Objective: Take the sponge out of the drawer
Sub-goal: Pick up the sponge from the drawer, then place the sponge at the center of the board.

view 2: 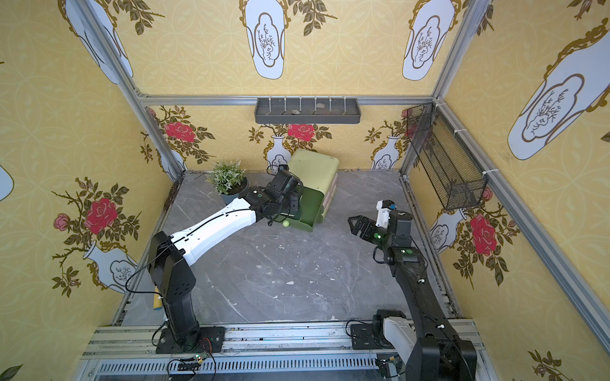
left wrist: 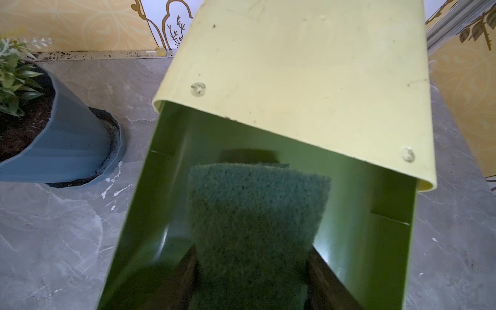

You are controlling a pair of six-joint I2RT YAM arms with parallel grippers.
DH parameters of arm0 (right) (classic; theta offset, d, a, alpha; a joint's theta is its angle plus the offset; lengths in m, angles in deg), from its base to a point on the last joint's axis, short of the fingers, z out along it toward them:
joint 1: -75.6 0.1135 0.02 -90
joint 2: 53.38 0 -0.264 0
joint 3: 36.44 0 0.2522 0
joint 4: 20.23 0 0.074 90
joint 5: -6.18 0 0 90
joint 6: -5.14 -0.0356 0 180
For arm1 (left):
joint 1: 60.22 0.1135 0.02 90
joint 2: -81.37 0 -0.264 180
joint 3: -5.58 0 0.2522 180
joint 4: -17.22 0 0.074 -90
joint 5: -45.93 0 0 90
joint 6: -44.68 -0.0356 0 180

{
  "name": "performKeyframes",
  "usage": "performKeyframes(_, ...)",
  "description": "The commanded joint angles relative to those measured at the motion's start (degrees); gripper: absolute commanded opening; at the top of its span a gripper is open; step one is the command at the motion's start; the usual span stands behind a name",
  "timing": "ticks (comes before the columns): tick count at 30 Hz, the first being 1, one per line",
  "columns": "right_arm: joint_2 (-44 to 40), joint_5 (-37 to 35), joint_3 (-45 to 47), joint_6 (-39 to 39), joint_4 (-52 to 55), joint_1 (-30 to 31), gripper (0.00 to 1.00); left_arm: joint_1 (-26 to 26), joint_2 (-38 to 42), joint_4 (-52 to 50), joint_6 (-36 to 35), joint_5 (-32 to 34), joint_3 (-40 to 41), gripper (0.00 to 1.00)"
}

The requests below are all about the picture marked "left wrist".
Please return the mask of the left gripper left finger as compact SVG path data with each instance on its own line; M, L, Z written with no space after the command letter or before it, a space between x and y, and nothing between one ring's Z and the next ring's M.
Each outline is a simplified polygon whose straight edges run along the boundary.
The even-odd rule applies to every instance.
M192 247L143 309L188 309L196 288L197 265L196 249Z

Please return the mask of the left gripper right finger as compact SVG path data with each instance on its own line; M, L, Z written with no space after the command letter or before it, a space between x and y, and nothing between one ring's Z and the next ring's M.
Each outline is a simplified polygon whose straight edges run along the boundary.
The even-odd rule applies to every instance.
M306 309L364 310L315 248L307 258L306 284Z

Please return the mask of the green scrub sponge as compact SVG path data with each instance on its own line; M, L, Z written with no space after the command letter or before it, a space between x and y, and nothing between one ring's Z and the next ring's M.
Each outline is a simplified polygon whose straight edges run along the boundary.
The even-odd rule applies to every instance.
M191 309L303 309L306 260L331 179L280 165L210 164L187 179L198 258Z

